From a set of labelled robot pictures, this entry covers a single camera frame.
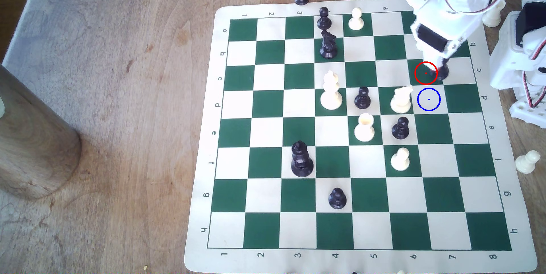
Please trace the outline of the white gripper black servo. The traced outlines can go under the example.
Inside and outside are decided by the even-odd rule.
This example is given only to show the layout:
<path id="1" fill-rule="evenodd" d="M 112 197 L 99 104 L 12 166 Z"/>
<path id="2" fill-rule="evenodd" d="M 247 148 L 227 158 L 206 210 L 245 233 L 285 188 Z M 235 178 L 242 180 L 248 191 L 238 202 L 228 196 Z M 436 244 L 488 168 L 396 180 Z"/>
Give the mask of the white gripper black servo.
<path id="1" fill-rule="evenodd" d="M 432 74 L 442 61 L 447 68 L 449 59 L 478 27 L 478 15 L 447 12 L 441 5 L 422 5 L 413 13 L 411 31 Z"/>

